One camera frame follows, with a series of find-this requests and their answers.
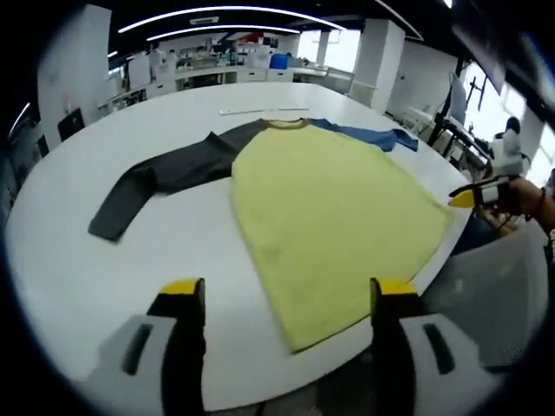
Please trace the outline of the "person's right hand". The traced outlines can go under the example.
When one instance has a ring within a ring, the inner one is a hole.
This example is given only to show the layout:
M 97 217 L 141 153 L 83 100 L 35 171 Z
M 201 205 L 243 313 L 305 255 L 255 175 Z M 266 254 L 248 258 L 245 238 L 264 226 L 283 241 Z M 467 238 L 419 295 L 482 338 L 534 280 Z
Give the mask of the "person's right hand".
M 499 204 L 513 215 L 524 215 L 527 220 L 539 219 L 543 211 L 546 192 L 523 178 L 511 179 Z

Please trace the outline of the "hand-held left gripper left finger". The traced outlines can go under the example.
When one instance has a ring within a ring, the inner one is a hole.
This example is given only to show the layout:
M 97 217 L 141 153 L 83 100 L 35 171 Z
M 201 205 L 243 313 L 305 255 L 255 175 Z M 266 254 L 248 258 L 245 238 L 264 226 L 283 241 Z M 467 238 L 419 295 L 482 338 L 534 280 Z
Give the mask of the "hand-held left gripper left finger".
M 103 415 L 202 415 L 205 281 L 165 285 L 101 345 L 82 394 Z

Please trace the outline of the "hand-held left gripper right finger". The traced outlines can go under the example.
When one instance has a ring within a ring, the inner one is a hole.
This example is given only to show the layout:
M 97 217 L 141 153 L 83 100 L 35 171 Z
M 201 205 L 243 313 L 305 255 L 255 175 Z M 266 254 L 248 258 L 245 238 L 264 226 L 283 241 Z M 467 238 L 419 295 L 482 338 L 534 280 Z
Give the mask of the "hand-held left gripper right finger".
M 477 344 L 426 312 L 410 283 L 372 278 L 371 350 L 379 415 L 468 415 L 493 390 Z

